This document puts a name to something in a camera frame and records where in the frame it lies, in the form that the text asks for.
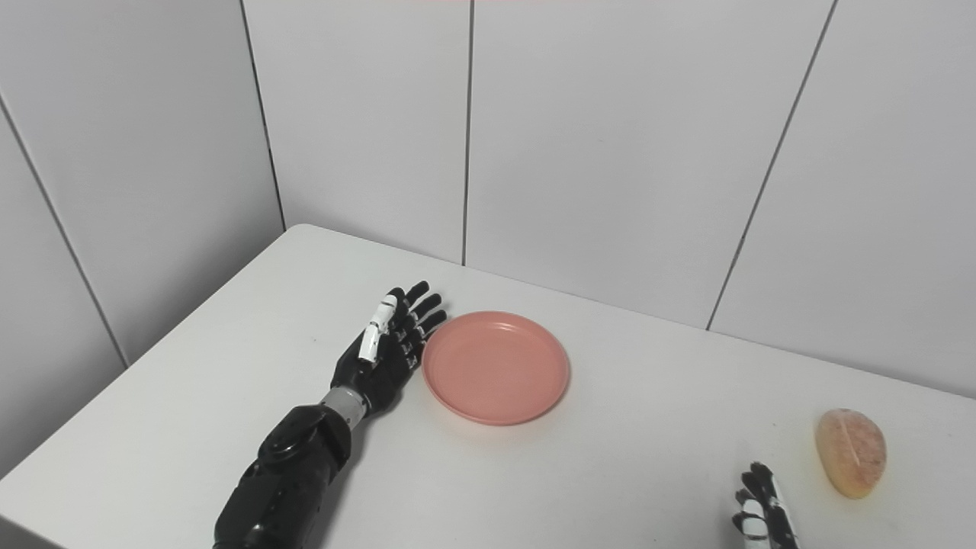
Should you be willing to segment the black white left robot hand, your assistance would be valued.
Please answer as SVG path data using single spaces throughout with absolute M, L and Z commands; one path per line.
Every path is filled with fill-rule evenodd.
M 442 296 L 420 281 L 384 295 L 362 333 L 339 358 L 324 406 L 349 427 L 384 413 L 422 363 L 432 334 L 448 319 Z

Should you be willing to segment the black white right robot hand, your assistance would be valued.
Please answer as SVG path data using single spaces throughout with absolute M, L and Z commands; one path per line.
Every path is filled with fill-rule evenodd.
M 743 548 L 799 548 L 790 510 L 772 470 L 754 461 L 741 475 L 735 493 L 740 511 L 732 522 L 742 536 Z

